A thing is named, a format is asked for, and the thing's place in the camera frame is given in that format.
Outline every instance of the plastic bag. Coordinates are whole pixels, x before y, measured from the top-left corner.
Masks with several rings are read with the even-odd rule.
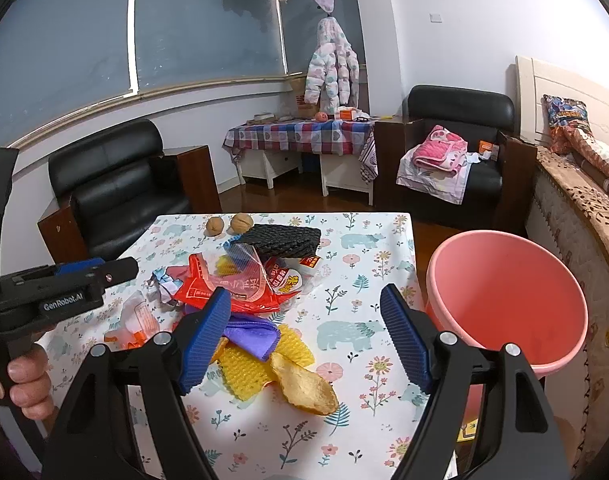
[[[235,244],[227,252],[238,270],[236,274],[210,274],[202,253],[189,256],[190,277],[173,296],[187,304],[185,312],[201,309],[217,286],[223,286],[232,294],[232,312],[246,314],[279,312],[280,305],[297,294],[296,291],[278,295],[267,286],[267,274],[252,246]]]
[[[120,326],[105,333],[104,341],[117,342],[123,350],[139,348],[159,331],[158,320],[153,317],[142,292],[136,290],[124,301]]]

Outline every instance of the mattress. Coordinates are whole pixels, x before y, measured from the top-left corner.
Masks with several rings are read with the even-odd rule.
[[[567,444],[579,473],[609,437],[609,197],[549,150],[539,148],[538,160],[529,238],[571,270],[588,306],[584,351],[546,381],[554,414],[572,428]]]

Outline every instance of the wooden armrest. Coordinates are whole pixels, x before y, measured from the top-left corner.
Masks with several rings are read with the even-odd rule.
[[[167,148],[163,150],[164,156],[173,156],[173,155],[181,155],[182,153],[192,152],[193,150],[198,150],[200,148],[205,148],[205,146],[185,146],[184,148]]]
[[[56,264],[89,259],[87,245],[73,213],[71,196],[54,198],[38,221],[38,229]]]
[[[396,185],[399,160],[407,153],[408,124],[403,121],[377,121],[373,128],[378,176],[373,181],[373,206],[377,211],[395,211],[401,200]]]
[[[497,158],[502,172],[502,194],[495,210],[494,228],[514,234],[524,234],[524,223],[533,194],[533,176],[537,148],[499,131]]]
[[[422,144],[427,140],[428,132],[427,125],[424,119],[416,119],[411,123],[407,123],[405,128],[405,152],[407,153],[411,148],[415,148],[419,144]]]
[[[164,155],[157,158],[161,159],[161,167],[168,167],[169,163],[175,166],[193,213],[222,212],[208,146],[171,148],[164,150]]]

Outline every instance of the bed headboard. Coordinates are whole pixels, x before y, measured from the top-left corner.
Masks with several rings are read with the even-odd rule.
[[[520,106],[520,138],[524,142],[548,146],[549,121],[542,108],[544,94],[577,99],[587,105],[588,120],[596,139],[609,145],[609,90],[576,73],[517,56],[517,88]]]

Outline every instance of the table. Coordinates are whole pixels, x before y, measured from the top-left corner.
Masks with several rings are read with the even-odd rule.
[[[154,269],[187,263],[190,253],[221,249],[229,238],[204,235],[209,215],[161,216],[124,253],[135,257],[135,280],[107,290],[105,306],[60,323],[40,343],[49,355],[56,405],[61,405],[89,349],[118,322],[120,305],[142,288]],[[232,215],[223,215],[228,226]],[[220,480],[325,480],[390,478],[406,451],[426,399],[409,384],[379,312],[382,287],[395,283],[422,308],[415,276],[411,218],[407,214],[253,214],[257,223],[321,229],[325,258],[321,285],[286,313],[269,316],[302,334],[316,362],[309,367],[332,380],[341,407],[331,416],[302,412],[267,386],[253,401],[239,402],[210,366],[201,386],[184,397],[187,415]],[[170,330],[175,312],[154,312]],[[328,321],[345,333],[325,335]],[[132,418],[147,473],[161,468],[139,388],[130,387]],[[451,461],[447,477],[456,474]]]
[[[282,152],[316,153],[323,196],[328,196],[328,187],[341,187],[369,193],[369,205],[373,205],[373,184],[362,179],[358,157],[374,124],[300,121],[238,126],[227,132],[224,147],[232,154],[240,184],[245,183],[246,176],[263,178],[268,189],[273,189],[273,179],[280,174],[298,167],[302,173],[301,164]]]

